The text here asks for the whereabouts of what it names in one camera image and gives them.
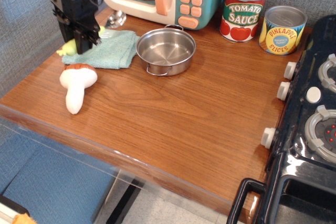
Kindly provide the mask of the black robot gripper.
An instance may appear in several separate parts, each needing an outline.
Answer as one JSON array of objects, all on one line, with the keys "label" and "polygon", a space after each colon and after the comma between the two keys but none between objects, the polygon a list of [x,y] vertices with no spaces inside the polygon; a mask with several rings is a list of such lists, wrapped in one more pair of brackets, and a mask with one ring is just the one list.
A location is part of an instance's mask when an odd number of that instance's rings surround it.
[{"label": "black robot gripper", "polygon": [[75,39],[77,54],[101,43],[95,19],[98,0],[52,0],[52,3],[64,42]]}]

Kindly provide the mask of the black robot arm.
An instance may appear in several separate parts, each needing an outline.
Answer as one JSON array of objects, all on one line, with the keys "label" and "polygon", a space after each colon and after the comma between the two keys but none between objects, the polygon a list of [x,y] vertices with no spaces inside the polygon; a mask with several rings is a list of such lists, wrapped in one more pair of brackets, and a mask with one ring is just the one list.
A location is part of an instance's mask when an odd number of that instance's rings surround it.
[{"label": "black robot arm", "polygon": [[95,14],[102,0],[52,0],[65,42],[74,40],[78,54],[83,54],[100,43],[100,27]]}]

